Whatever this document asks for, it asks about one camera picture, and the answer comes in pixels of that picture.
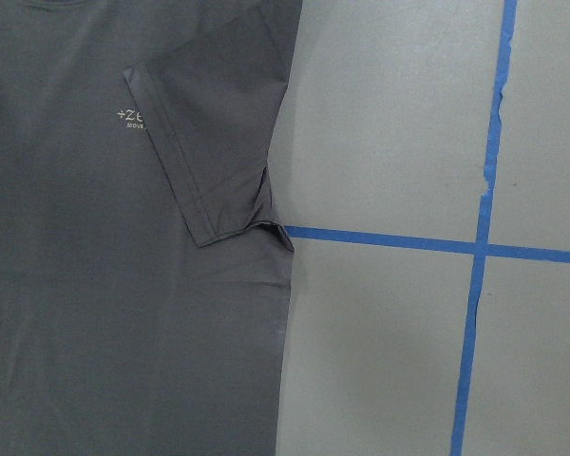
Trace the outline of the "dark brown t-shirt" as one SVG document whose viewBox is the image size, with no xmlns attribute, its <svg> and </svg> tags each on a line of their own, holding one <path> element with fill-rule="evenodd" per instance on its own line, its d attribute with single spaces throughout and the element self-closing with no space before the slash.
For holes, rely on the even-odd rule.
<svg viewBox="0 0 570 456">
<path fill-rule="evenodd" d="M 272 455 L 298 1 L 0 1 L 0 455 Z"/>
</svg>

